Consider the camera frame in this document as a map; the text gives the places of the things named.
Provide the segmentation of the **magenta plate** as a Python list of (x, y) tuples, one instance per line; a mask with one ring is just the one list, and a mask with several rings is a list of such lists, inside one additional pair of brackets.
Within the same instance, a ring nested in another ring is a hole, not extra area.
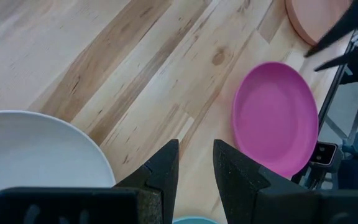
[(282, 177), (292, 177), (307, 165), (318, 124), (308, 84), (287, 64), (261, 63), (236, 91), (232, 130), (238, 150)]

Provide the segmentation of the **teal plate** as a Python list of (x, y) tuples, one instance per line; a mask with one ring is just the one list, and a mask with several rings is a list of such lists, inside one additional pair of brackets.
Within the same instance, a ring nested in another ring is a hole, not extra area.
[(219, 223), (206, 217), (190, 216), (190, 217), (176, 218), (172, 221), (172, 224), (219, 224)]

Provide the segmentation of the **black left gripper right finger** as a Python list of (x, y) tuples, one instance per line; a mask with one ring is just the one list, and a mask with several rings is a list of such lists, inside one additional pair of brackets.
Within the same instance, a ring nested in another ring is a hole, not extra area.
[(213, 166), (228, 224), (358, 224), (358, 190), (308, 190), (214, 140)]

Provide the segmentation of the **terracotta plate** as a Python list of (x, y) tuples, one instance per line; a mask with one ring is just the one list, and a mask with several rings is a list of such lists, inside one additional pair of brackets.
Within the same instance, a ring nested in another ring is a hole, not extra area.
[(352, 0), (285, 0), (288, 18), (296, 33), (315, 45), (342, 17)]

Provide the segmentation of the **black aluminium table frame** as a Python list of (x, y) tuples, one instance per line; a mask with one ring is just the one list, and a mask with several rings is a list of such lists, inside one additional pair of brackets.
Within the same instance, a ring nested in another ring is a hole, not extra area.
[[(358, 31), (346, 52), (358, 46)], [(358, 189), (358, 82), (340, 84), (343, 65), (335, 70), (334, 81), (319, 112), (318, 142), (337, 144), (334, 169), (308, 165), (292, 181), (309, 189)]]

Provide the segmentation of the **white plate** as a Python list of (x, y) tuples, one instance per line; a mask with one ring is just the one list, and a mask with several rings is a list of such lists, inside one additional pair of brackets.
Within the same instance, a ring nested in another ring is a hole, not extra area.
[(115, 184), (106, 156), (78, 128), (40, 113), (0, 111), (0, 190)]

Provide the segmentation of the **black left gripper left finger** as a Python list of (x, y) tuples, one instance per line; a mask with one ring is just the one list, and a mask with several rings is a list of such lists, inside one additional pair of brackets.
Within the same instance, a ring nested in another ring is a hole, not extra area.
[(172, 139), (113, 187), (0, 190), (0, 224), (172, 224), (178, 159)]

